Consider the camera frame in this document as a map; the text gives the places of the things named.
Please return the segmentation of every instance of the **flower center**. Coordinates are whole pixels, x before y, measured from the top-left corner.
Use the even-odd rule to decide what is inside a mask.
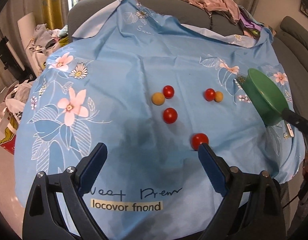
[[[73,106],[71,104],[69,104],[67,107],[66,107],[66,110],[67,111],[71,111],[73,109]]]

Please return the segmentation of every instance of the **gray sofa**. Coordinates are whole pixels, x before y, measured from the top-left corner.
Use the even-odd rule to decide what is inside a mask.
[[[69,12],[69,38],[90,16],[115,0],[82,0]],[[239,34],[243,31],[225,17],[207,13],[181,0],[138,0],[142,5],[163,15],[175,16],[181,24],[210,29],[223,36]],[[274,37],[273,48],[288,78],[293,96],[294,109],[308,119],[308,31],[290,17],[281,23],[281,31]],[[288,183],[281,185],[281,203],[289,201]],[[286,228],[289,227],[290,209],[284,209]]]

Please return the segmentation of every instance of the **red ball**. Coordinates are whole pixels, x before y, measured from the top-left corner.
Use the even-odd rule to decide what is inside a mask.
[[[174,123],[177,119],[177,112],[174,108],[167,108],[163,112],[163,120],[166,123]]]
[[[191,145],[192,148],[194,149],[194,151],[198,150],[198,147],[202,144],[202,143],[209,143],[208,137],[206,136],[206,134],[204,133],[197,133],[194,134],[192,139],[191,139]]]
[[[172,86],[165,86],[163,88],[163,95],[167,99],[171,99],[174,96],[174,88]]]
[[[207,101],[213,101],[215,99],[215,91],[213,88],[209,88],[205,91],[204,97]]]

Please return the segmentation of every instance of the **pink clothing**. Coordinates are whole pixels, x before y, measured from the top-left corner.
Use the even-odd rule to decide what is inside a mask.
[[[206,12],[216,11],[228,18],[233,24],[240,19],[240,10],[233,0],[183,0]]]

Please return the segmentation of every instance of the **yellow ball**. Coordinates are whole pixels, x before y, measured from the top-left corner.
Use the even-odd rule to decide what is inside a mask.
[[[152,102],[157,106],[161,106],[165,102],[165,96],[160,92],[154,93],[152,96]]]
[[[224,96],[223,93],[220,91],[215,92],[215,101],[216,102],[221,102],[223,100]]]

